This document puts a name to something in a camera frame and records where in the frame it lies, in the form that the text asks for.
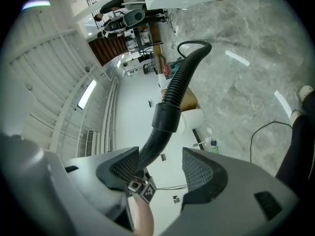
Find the black mesh vent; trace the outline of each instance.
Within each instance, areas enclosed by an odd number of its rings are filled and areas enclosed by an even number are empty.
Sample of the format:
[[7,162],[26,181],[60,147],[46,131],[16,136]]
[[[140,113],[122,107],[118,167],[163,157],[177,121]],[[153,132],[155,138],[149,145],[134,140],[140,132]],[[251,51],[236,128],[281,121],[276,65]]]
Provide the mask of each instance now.
[[110,166],[109,171],[117,178],[125,181],[126,184],[130,184],[138,168],[138,159],[139,159],[138,152],[131,153],[124,159]]
[[254,194],[260,207],[264,211],[268,220],[272,220],[278,213],[282,211],[282,207],[277,200],[268,191],[262,191]]
[[91,155],[92,155],[93,134],[94,134],[94,130],[89,130],[89,132],[88,132],[88,138],[87,138],[87,147],[86,147],[86,151],[85,151],[85,156],[91,156]]
[[189,191],[193,191],[209,182],[213,176],[209,165],[189,153],[183,153],[183,171]]

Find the shoe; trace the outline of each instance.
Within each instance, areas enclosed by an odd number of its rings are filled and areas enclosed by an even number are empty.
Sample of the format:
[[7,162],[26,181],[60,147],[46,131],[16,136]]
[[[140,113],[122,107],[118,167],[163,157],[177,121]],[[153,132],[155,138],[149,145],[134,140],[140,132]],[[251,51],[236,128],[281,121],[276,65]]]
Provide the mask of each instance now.
[[163,9],[163,14],[164,14],[164,17],[166,17],[166,18],[168,18],[168,11],[167,11],[167,9]]
[[169,19],[168,17],[164,17],[163,19],[160,20],[162,23],[168,23]]
[[308,96],[313,91],[314,88],[312,88],[311,86],[303,86],[299,93],[301,101],[303,102],[306,96]]
[[293,127],[293,124],[295,123],[296,119],[301,116],[302,113],[300,111],[293,111],[290,117],[291,127]]

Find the air vent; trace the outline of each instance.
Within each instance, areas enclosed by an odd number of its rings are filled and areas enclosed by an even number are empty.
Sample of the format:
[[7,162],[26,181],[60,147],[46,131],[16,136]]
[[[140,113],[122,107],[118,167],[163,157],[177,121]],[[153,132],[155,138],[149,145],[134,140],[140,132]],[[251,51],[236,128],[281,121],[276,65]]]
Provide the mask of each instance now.
[[96,138],[97,132],[95,130],[88,130],[85,156],[96,155]]

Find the cardboard box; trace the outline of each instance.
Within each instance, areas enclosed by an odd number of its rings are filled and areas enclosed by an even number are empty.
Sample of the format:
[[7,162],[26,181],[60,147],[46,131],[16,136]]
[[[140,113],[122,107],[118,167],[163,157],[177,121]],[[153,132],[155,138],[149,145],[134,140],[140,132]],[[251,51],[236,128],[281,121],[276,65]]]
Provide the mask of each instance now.
[[[161,94],[163,98],[165,95],[165,89],[161,90]],[[189,88],[187,88],[186,93],[181,103],[182,112],[197,108],[197,104],[198,104],[198,100],[196,96],[192,93],[192,91]]]

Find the black cable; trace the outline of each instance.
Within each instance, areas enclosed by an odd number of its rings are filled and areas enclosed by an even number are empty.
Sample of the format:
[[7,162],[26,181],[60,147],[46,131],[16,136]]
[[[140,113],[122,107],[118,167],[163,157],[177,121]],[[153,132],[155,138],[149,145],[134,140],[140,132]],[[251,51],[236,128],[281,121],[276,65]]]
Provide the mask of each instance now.
[[172,186],[172,187],[162,187],[162,188],[158,188],[158,189],[169,189],[169,188],[172,188],[172,189],[174,189],[174,188],[178,188],[178,187],[186,187],[187,186],[187,184],[182,184],[182,185],[178,185],[178,186]]
[[208,45],[209,43],[205,42],[205,41],[201,41],[201,40],[190,40],[190,41],[184,41],[182,43],[180,43],[178,46],[177,46],[177,52],[184,58],[186,59],[186,56],[184,54],[181,53],[181,51],[179,50],[179,48],[182,46],[182,45],[185,45],[185,44],[200,44],[200,45]]
[[174,30],[174,27],[173,27],[173,23],[172,23],[173,20],[174,20],[174,15],[173,15],[173,13],[170,13],[169,17],[168,17],[169,27],[173,30],[174,33],[176,33]]
[[176,188],[176,189],[157,189],[157,191],[163,190],[163,191],[173,191],[173,190],[181,190],[181,189],[186,189],[187,187],[182,187],[182,188]]
[[253,135],[252,135],[252,138],[251,138],[251,145],[250,145],[250,162],[252,162],[252,139],[253,139],[254,135],[255,135],[259,130],[261,130],[261,129],[267,127],[267,126],[269,126],[269,125],[272,124],[272,123],[278,123],[278,124],[286,125],[286,126],[289,126],[289,127],[292,129],[292,127],[291,127],[289,124],[274,120],[274,121],[272,121],[272,122],[270,122],[270,123],[268,123],[268,124],[262,126],[262,127],[259,128],[257,131],[255,131],[255,132],[253,133]]

